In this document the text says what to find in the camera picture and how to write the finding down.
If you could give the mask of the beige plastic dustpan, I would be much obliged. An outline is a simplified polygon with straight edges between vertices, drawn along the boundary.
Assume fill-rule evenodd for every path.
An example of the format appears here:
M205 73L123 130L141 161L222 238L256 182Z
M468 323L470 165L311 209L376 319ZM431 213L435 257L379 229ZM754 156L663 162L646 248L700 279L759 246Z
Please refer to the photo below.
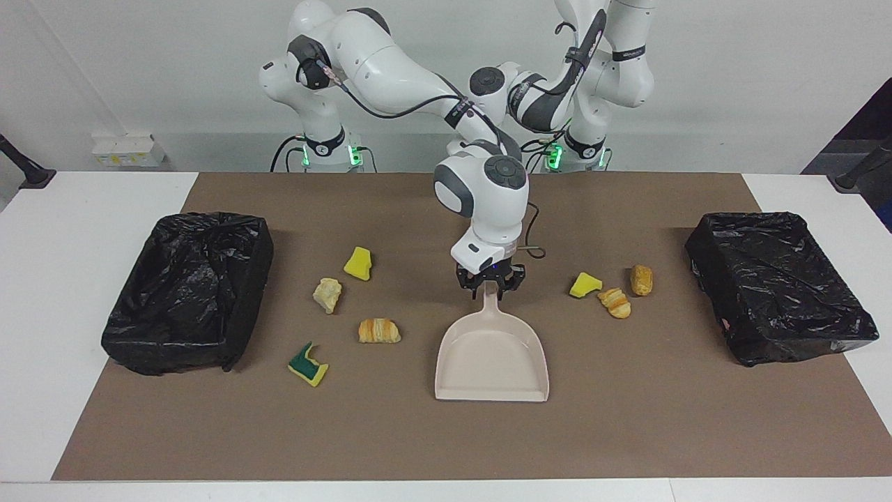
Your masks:
M434 372L442 401L546 402L544 346L522 319L500 310L495 282L482 284L482 308L446 330Z

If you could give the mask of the golden croissant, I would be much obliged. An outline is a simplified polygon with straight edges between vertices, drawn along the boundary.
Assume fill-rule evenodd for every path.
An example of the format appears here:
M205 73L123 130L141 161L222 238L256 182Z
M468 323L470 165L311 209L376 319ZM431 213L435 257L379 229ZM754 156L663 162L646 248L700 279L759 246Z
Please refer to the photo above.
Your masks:
M627 319L631 315L631 303L621 288L612 288L598 293L598 299L606 311L615 319Z
M401 341L397 324L388 318L369 318L360 322L357 329L359 343L395 344Z

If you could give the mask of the pale flaky pastry piece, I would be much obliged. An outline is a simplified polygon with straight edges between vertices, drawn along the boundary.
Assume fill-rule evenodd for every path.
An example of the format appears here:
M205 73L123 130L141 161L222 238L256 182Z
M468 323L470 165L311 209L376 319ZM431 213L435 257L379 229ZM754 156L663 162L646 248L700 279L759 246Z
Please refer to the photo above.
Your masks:
M316 304L321 306L325 314L334 314L342 292L341 282L333 277L322 277L314 289L312 298Z

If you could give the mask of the green yellow sponge piece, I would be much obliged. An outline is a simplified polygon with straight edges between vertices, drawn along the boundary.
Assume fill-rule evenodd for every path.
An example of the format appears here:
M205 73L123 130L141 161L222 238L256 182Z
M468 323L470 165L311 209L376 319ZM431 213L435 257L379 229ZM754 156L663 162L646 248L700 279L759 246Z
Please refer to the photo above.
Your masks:
M321 384L330 365L328 365L328 363L318 362L312 357L312 350L314 347L315 344L312 341L306 343L306 345L302 347L289 362L287 362L286 367L292 374L296 375L313 388L316 388Z

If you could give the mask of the black bag lined bin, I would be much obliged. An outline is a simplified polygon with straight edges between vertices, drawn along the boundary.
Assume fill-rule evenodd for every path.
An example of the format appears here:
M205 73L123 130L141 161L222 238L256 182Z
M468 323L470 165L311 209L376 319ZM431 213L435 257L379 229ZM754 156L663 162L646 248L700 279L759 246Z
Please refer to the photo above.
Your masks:
M137 374L231 371L254 332L273 257L259 216L162 217L109 314L102 349Z
M689 267L738 363L794 363L879 339L872 315L796 213L704 214Z

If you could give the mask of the brown table mat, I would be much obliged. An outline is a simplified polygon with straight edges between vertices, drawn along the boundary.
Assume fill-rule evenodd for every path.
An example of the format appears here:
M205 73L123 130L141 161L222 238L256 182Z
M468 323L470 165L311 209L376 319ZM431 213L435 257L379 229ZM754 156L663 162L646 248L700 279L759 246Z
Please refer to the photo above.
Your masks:
M702 215L756 212L732 174L533 176L541 209L504 310L537 331L544 403L442 402L440 340L479 307L449 248L465 220L428 174L201 174L187 212L265 218L274 242L232 372L142 376L107 363L54 480L451 480L892 476L892 436L844 355L747 368L730 355L685 241ZM343 271L371 251L368 282ZM635 296L635 264L654 271ZM568 292L580 271L603 282ZM312 294L343 285L334 314ZM615 319L598 293L631 303ZM359 343L369 318L401 341ZM313 388L287 369L312 341Z

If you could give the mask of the dark background panel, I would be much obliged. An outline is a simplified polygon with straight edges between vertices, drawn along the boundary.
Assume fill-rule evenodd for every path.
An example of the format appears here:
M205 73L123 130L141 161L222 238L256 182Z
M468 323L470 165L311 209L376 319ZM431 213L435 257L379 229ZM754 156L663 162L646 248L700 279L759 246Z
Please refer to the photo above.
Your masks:
M843 174L866 158L891 134L892 77L889 77L801 174Z

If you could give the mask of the white wall socket box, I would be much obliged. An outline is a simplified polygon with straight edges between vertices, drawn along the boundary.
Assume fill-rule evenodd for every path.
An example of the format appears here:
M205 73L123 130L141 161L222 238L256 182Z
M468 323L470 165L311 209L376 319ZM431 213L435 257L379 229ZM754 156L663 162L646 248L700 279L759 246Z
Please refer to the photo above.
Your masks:
M160 167L167 158L152 135L93 137L92 156L105 167Z

